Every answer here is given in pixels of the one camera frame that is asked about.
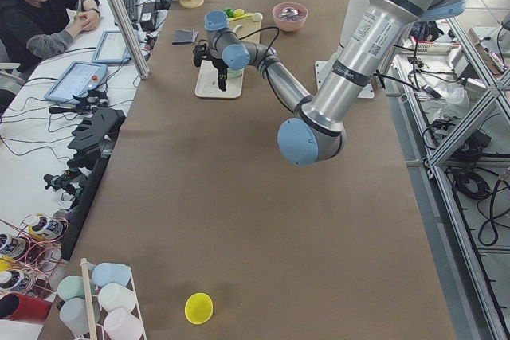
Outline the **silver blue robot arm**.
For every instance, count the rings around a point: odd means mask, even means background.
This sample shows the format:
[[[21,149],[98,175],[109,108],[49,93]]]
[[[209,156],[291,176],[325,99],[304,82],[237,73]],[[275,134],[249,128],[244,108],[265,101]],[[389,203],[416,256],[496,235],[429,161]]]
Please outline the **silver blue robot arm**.
[[[465,4],[466,0],[368,0],[358,25],[315,95],[286,69],[275,49],[242,41],[228,26],[222,10],[212,10],[204,17],[207,42],[194,47],[194,64],[211,61],[222,87],[226,86],[229,69],[257,68],[280,102],[294,114],[277,133],[282,156],[294,165],[310,165],[333,158],[342,150],[343,117],[402,31],[417,21],[455,17],[465,10]]]

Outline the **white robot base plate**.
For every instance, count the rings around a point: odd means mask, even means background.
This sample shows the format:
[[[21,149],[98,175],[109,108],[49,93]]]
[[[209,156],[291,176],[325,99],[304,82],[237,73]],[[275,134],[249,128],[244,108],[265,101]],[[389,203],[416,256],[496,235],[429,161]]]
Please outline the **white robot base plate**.
[[[328,89],[328,94],[332,96],[336,94],[354,95],[358,99],[374,99],[375,92],[372,88],[371,81],[369,80],[364,87],[349,82],[341,76],[337,76],[332,71],[334,61],[316,61],[315,74],[316,74],[316,88],[319,91],[322,88]]]

